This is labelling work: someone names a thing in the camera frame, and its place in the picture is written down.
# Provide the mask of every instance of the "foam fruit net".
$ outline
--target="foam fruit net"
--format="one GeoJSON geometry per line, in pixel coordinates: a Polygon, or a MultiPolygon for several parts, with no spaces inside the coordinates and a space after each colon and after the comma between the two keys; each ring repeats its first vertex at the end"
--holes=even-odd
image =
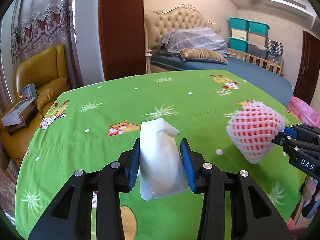
{"type": "Polygon", "coordinates": [[[262,102],[249,103],[228,122],[227,133],[249,163],[261,162],[273,148],[273,140],[284,131],[283,117],[262,102]]]}

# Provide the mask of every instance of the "metal screw cap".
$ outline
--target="metal screw cap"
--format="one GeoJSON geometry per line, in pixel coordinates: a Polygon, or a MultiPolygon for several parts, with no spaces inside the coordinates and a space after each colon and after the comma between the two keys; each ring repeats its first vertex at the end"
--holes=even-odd
{"type": "Polygon", "coordinates": [[[113,169],[117,169],[120,167],[120,163],[119,162],[114,162],[114,163],[111,163],[111,168],[113,169]]]}
{"type": "Polygon", "coordinates": [[[83,170],[77,170],[77,171],[75,171],[75,176],[76,177],[80,177],[80,176],[82,176],[83,175],[83,170]]]}
{"type": "Polygon", "coordinates": [[[242,177],[248,177],[248,176],[249,176],[249,172],[247,172],[247,171],[245,171],[245,170],[242,170],[242,171],[240,171],[240,175],[241,175],[242,177]]]}
{"type": "Polygon", "coordinates": [[[210,169],[212,169],[212,164],[211,163],[204,163],[203,164],[203,167],[205,168],[205,169],[207,169],[207,170],[210,170],[210,169]]]}

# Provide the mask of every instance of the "wooden bed frame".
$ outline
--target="wooden bed frame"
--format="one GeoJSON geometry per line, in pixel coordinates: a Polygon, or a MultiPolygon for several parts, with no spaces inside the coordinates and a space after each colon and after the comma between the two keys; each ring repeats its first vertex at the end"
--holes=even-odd
{"type": "Polygon", "coordinates": [[[282,62],[281,65],[277,65],[277,64],[274,64],[272,61],[269,61],[269,60],[266,60],[266,59],[263,59],[263,58],[260,58],[236,49],[228,49],[228,56],[249,62],[258,67],[262,67],[266,70],[269,70],[279,76],[280,75],[283,76],[282,70],[283,70],[284,62],[282,62]]]}

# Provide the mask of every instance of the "yellow leather sofa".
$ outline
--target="yellow leather sofa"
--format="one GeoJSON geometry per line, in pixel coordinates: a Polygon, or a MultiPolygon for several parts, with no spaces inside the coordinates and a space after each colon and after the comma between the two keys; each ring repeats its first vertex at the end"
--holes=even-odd
{"type": "Polygon", "coordinates": [[[48,48],[22,62],[16,70],[15,100],[2,114],[6,114],[19,101],[23,100],[21,89],[35,83],[38,94],[36,116],[29,127],[23,127],[9,135],[0,122],[1,139],[5,150],[20,167],[36,129],[44,115],[59,95],[70,90],[63,44],[48,48]]]}

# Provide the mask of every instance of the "blue mattress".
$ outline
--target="blue mattress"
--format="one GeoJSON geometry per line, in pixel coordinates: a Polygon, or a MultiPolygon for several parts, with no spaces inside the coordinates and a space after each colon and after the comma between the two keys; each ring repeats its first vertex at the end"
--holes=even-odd
{"type": "Polygon", "coordinates": [[[272,73],[264,68],[255,66],[251,63],[227,57],[228,65],[199,62],[183,61],[180,57],[171,57],[164,54],[155,54],[151,57],[151,64],[167,69],[177,70],[197,70],[197,69],[224,69],[244,80],[247,80],[256,87],[262,89],[284,106],[287,106],[293,96],[291,83],[285,78],[272,73]]]}

